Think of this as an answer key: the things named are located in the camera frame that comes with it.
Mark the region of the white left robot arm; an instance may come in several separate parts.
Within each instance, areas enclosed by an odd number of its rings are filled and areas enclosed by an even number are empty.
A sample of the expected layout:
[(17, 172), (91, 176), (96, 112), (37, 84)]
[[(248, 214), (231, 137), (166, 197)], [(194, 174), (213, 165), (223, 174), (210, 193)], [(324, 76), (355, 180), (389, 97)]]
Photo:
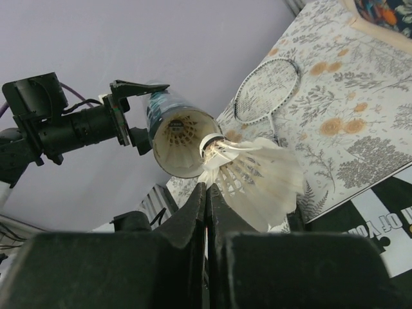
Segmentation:
[(4, 84), (16, 126), (1, 131), (1, 181), (15, 187), (30, 163), (43, 165), (42, 155), (60, 165), (64, 153), (112, 138), (136, 147), (140, 155), (149, 152), (148, 131), (128, 126), (128, 98), (160, 92), (168, 85), (115, 80), (109, 87), (111, 92), (101, 101), (89, 98), (69, 107), (54, 72)]

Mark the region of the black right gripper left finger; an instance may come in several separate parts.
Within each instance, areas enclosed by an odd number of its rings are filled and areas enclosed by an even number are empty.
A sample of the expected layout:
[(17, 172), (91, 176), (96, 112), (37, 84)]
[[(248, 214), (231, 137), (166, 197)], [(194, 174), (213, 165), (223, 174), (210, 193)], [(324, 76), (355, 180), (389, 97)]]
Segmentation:
[(1, 285), (2, 308), (201, 308), (206, 188), (154, 230), (38, 234)]

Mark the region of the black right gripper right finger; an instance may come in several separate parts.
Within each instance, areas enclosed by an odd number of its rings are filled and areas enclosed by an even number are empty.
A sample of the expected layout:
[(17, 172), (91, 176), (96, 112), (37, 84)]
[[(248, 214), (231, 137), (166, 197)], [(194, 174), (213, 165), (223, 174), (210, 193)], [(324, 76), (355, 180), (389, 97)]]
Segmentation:
[(336, 233), (256, 232), (212, 186), (206, 197), (212, 308), (393, 308), (374, 244)]

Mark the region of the black shuttlecock tube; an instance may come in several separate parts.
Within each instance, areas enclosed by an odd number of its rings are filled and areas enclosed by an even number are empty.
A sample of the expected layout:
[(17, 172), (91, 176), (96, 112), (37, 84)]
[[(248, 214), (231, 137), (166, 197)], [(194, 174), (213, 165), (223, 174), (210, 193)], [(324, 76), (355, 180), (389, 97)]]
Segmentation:
[(200, 143), (221, 133), (217, 121), (171, 88), (142, 96), (149, 143), (158, 165), (177, 178), (202, 172)]

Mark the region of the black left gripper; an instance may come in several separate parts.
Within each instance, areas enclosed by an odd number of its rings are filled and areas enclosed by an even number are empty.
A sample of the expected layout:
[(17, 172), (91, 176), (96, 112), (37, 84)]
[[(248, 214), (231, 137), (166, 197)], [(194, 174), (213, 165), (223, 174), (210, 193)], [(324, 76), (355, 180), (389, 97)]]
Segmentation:
[(74, 134), (82, 145), (98, 144), (111, 138), (127, 146), (130, 143), (143, 156), (152, 150), (147, 128), (132, 127), (129, 129), (125, 111), (120, 103), (115, 103), (113, 96), (142, 96), (166, 90), (169, 84), (139, 84), (124, 80), (114, 80), (110, 85), (112, 95), (100, 95), (98, 100), (89, 98), (64, 110), (68, 116)]

